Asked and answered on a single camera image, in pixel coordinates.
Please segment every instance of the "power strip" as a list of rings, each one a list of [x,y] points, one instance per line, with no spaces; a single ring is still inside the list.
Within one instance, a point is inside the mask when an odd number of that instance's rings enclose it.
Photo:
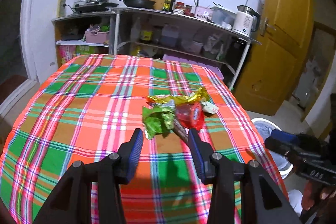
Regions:
[[[65,16],[65,4],[66,0],[58,0],[57,2],[57,12],[56,12],[56,16],[57,17],[63,17]]]

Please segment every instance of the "white kettle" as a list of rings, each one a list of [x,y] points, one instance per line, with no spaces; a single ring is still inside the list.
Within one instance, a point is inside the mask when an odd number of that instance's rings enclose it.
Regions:
[[[255,32],[258,29],[260,15],[252,8],[245,5],[239,5],[237,8],[238,12],[232,30],[249,37],[251,32]],[[253,17],[257,19],[255,29],[252,29]]]

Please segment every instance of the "plaid tablecloth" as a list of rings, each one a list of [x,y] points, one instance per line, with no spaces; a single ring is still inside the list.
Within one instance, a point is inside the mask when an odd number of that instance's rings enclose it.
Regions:
[[[16,120],[0,159],[0,197],[17,223],[32,223],[76,160],[99,161],[143,129],[147,95],[189,95],[200,86],[219,112],[201,139],[239,162],[257,159],[282,187],[280,174],[246,112],[210,70],[174,61],[113,55],[80,56],[42,84]],[[121,187],[128,223],[206,223],[211,186],[197,178],[189,148],[171,133],[144,139],[136,175]],[[236,223],[241,198],[236,184]],[[98,223],[97,186],[92,222]]]

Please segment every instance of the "metal screw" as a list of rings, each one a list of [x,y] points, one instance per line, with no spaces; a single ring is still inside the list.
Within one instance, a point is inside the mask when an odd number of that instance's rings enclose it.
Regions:
[[[76,160],[76,161],[72,164],[73,167],[80,167],[81,165],[82,165],[82,162],[81,162],[80,160]]]
[[[213,153],[212,154],[212,157],[215,159],[215,160],[220,160],[222,158],[222,154],[221,153]]]
[[[256,160],[250,160],[250,165],[254,168],[259,166],[259,162],[257,162]]]
[[[119,158],[119,154],[118,153],[112,153],[109,155],[109,158],[111,160],[116,160],[117,158]]]

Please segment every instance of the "wooden door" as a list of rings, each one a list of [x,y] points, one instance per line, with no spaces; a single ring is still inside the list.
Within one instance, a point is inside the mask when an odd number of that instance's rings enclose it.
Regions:
[[[234,96],[245,110],[274,115],[300,76],[313,27],[313,0],[265,0],[250,57]]]

